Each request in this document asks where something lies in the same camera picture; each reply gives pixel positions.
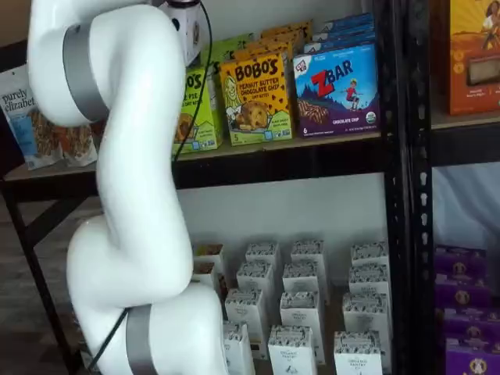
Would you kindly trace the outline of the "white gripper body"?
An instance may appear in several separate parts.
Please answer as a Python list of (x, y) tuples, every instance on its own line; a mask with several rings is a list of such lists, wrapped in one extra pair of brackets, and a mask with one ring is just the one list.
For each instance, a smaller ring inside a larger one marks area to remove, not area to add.
[(172, 20), (182, 44), (184, 62), (191, 65), (202, 50), (203, 11), (200, 3), (163, 3), (163, 12)]

